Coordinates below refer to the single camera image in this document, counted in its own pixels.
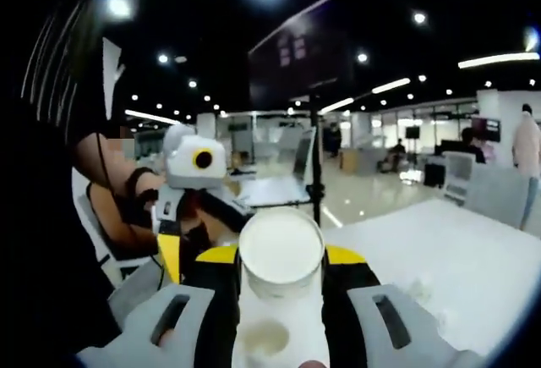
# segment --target cable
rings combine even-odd
[[[96,133],[96,142],[98,144],[98,152],[100,153],[101,168],[103,169],[103,173],[105,174],[105,180],[107,182],[107,188],[111,192],[112,201],[114,201],[115,206],[118,209],[119,207],[118,207],[118,203],[117,203],[117,198],[116,198],[116,196],[114,194],[114,190],[112,188],[111,180],[109,179],[109,172],[107,171],[107,166],[105,164],[105,158],[103,156],[103,150],[101,148],[101,140],[100,140],[100,134],[99,133]],[[139,237],[138,237],[137,233],[134,231],[134,229],[132,228],[132,226],[130,224],[127,224],[127,223],[126,223],[126,225],[128,226],[129,232],[134,236],[134,239],[136,241],[139,241]],[[150,255],[150,259],[160,268],[160,281],[159,281],[158,287],[156,289],[156,291],[158,291],[158,290],[161,289],[161,286],[163,284],[163,279],[164,279],[164,276],[165,276],[166,268],[160,262],[158,262],[158,260],[153,255]]]

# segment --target white cup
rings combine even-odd
[[[258,212],[243,228],[238,247],[248,284],[260,299],[303,296],[325,254],[318,225],[291,207]]]

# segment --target person in white shirt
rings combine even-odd
[[[526,209],[521,223],[521,230],[524,230],[538,194],[541,177],[541,129],[533,119],[529,104],[522,106],[522,121],[516,129],[513,142],[513,162],[521,174],[530,178]]]

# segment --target laptop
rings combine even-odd
[[[250,207],[288,206],[310,203],[306,191],[306,175],[309,172],[315,143],[315,128],[301,135],[295,152],[292,174],[262,179],[244,180],[238,199]]]

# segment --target black ceiling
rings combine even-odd
[[[247,51],[285,19],[317,0],[139,0],[133,22],[116,25],[107,36],[123,49],[126,71],[117,84],[118,107],[174,118],[211,111],[249,110]],[[541,22],[541,0],[336,0],[344,16],[352,54],[369,55],[367,64],[352,62],[354,85],[329,90],[320,105],[409,77],[410,85],[368,95],[362,105],[374,111],[415,102],[475,96],[487,80],[502,90],[539,90],[541,64],[500,63],[459,70],[469,58],[524,51],[524,30]],[[427,23],[412,16],[421,11]],[[160,52],[185,56],[186,63],[160,65]],[[424,74],[427,81],[418,82]],[[198,82],[196,89],[188,81]],[[530,79],[536,79],[530,86]],[[414,94],[409,101],[407,94]],[[133,102],[131,96],[139,100]],[[205,102],[204,95],[211,101]]]

